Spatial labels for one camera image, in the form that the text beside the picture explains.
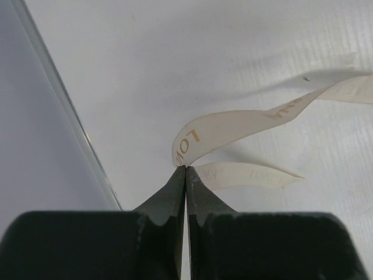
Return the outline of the cream printed ribbon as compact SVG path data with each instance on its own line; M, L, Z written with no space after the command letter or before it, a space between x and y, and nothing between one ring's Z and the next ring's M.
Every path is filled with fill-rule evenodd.
M351 52L324 60L254 73L252 100L273 93L283 104L266 110L211 113L187 123L171 147L174 167L189 167L228 146L230 162L196 166L211 190L236 186L284 188L330 174L342 179L360 165L372 165L372 59ZM250 159L233 147L254 136L254 147L269 147L281 159L289 154L302 175Z

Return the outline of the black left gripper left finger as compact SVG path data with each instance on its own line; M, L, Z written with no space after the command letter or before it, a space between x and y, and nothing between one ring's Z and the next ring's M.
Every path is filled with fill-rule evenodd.
M2 279L180 279L186 168L133 211L33 211L1 240Z

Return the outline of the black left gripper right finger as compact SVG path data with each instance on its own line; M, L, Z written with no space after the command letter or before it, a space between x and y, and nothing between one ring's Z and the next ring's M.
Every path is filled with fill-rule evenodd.
M192 279L368 279L341 221L323 212L237 212L186 169Z

